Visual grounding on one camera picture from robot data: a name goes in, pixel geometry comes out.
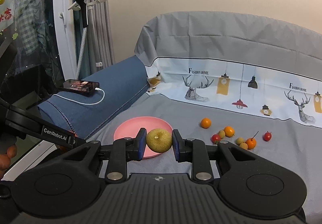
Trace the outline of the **person's left hand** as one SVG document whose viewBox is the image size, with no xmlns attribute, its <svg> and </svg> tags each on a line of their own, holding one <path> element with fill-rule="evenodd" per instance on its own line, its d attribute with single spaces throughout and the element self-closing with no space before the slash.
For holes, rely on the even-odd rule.
<svg viewBox="0 0 322 224">
<path fill-rule="evenodd" d="M 17 154 L 17 146 L 14 144 L 10 146 L 5 154 L 0 155 L 0 179 L 3 178 L 6 171 L 9 169 L 11 160 L 16 156 Z"/>
</svg>

